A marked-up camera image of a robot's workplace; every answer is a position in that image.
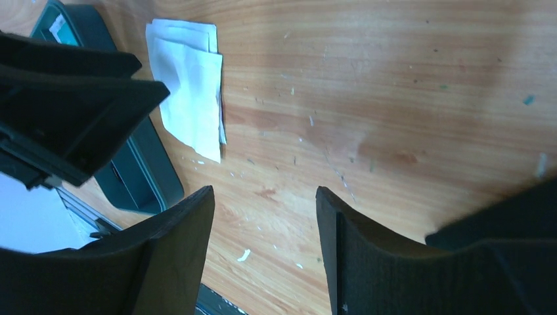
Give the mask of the teal divided tray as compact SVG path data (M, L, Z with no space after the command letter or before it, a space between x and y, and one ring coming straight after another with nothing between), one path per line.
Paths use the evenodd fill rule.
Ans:
M31 37L102 51L116 51L99 12L91 5L48 1ZM178 203L183 186L149 117L135 129L110 163L95 174L116 208L156 215Z

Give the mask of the white paper sachet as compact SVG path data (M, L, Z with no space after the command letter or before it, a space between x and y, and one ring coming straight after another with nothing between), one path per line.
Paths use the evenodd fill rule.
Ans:
M152 76L170 91L160 104L164 128L197 154L219 163L227 140L216 26L156 18L146 25L145 35Z

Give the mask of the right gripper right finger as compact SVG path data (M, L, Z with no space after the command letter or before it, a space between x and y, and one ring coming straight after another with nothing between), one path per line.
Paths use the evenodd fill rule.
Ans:
M320 187L333 314L555 314L556 242L492 238L455 252L410 240Z

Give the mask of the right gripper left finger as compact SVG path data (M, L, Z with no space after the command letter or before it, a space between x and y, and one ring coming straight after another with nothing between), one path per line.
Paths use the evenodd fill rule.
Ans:
M204 186L80 249L2 249L1 313L194 314L214 211Z

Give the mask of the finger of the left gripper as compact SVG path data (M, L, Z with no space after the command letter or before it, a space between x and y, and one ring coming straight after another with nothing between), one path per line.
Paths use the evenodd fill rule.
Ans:
M1 65L54 75L131 77L142 68L133 54L98 51L1 33Z
M1 67L1 172L80 186L169 94L163 83Z

